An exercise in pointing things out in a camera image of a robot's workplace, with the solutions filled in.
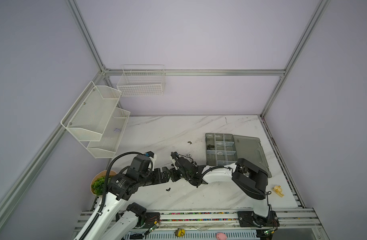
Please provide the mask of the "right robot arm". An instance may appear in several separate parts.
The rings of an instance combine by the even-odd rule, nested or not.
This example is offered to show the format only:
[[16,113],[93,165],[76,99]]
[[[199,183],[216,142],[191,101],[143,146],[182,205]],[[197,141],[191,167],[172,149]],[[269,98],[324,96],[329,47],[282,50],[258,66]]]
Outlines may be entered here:
[[275,216],[269,203],[267,190],[268,173],[247,159],[223,166],[197,165],[177,152],[170,154],[173,164],[171,179],[173,182],[184,179],[190,185],[199,188],[212,183],[233,182],[248,197],[253,199],[250,223],[257,228],[276,226]]

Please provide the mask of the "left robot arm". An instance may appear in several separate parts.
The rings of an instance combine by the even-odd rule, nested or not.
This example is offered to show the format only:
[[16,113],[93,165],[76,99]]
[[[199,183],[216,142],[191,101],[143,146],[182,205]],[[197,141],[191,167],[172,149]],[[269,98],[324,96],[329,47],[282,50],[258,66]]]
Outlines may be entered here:
[[[122,157],[134,155],[130,166],[124,168],[115,176],[109,173],[113,164]],[[172,170],[166,167],[154,168],[156,154],[147,152],[127,152],[115,157],[109,164],[104,184],[102,198],[99,206],[94,210],[91,217],[82,230],[75,237],[76,240],[100,240],[114,216],[125,206],[132,194],[140,187],[159,185],[169,182]]]

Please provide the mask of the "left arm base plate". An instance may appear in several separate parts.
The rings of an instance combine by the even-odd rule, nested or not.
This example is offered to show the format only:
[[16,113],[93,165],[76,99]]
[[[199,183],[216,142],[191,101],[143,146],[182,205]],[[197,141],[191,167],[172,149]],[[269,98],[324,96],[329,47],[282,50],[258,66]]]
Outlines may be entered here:
[[142,217],[138,218],[136,229],[149,229],[154,226],[155,222],[160,221],[160,213],[151,212],[145,213]]

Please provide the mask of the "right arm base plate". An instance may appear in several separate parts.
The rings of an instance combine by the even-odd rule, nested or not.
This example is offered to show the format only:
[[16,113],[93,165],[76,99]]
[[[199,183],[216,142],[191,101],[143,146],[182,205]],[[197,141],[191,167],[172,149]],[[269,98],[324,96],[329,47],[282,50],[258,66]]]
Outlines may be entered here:
[[278,227],[280,225],[276,212],[269,210],[267,217],[256,215],[253,211],[237,212],[240,227]]

